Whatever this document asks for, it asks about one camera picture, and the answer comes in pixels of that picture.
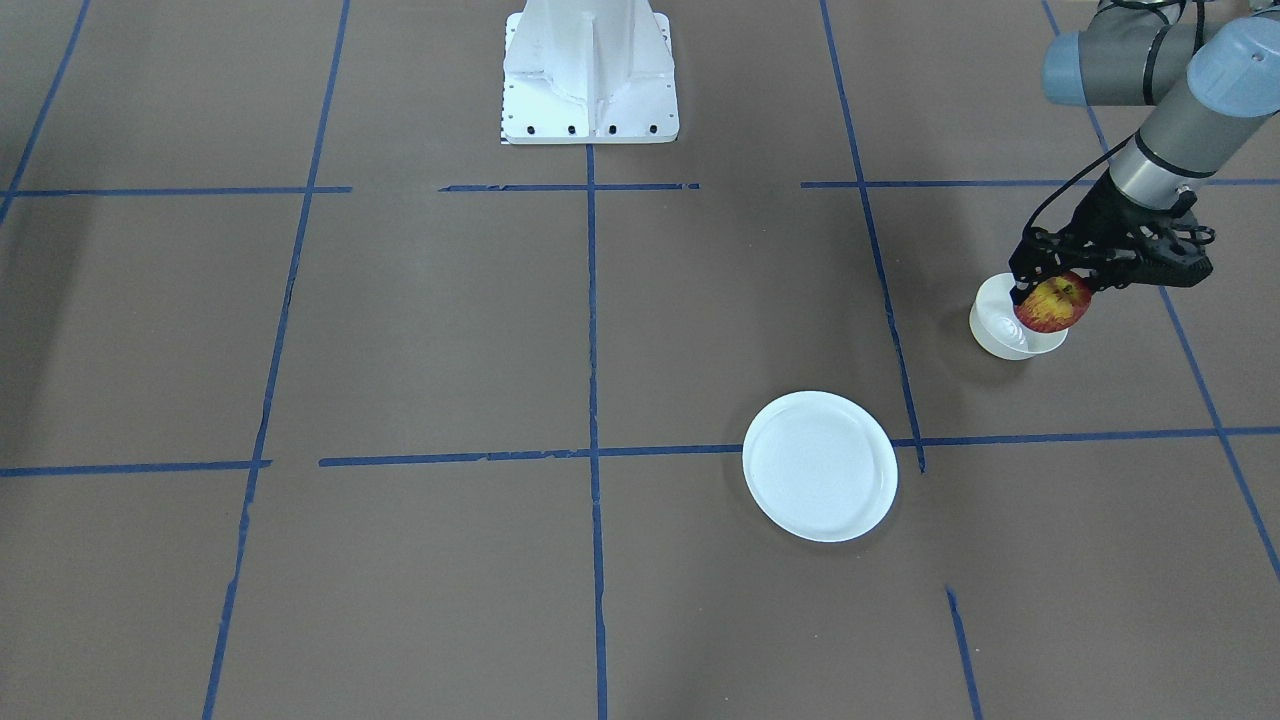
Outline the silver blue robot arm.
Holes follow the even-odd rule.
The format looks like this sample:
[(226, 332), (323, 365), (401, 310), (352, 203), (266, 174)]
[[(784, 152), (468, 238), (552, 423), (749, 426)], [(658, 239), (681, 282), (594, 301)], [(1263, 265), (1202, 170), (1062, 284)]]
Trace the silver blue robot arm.
[(1070, 222), (1028, 222), (1009, 268), (1027, 306), (1050, 279), (1079, 275), (1091, 292), (1206, 279), (1215, 231), (1193, 214), (1201, 188), (1279, 106), (1277, 12), (1184, 26), (1184, 1), (1102, 1), (1088, 27), (1060, 35), (1041, 79), (1053, 104), (1147, 106), (1149, 115), (1100, 158)]

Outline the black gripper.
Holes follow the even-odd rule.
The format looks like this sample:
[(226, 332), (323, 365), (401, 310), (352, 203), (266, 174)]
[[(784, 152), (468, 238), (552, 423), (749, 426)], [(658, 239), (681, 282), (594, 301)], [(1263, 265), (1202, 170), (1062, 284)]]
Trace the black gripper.
[(1213, 272), (1206, 247), (1216, 231), (1192, 211), (1194, 190), (1175, 191), (1170, 209), (1144, 208), (1110, 179), (1100, 178), (1060, 231), (1036, 224), (1034, 214), (1009, 259), (1014, 307), (1020, 307), (1050, 277), (1073, 273), (1076, 292), (1093, 296), (1130, 284), (1193, 287)]

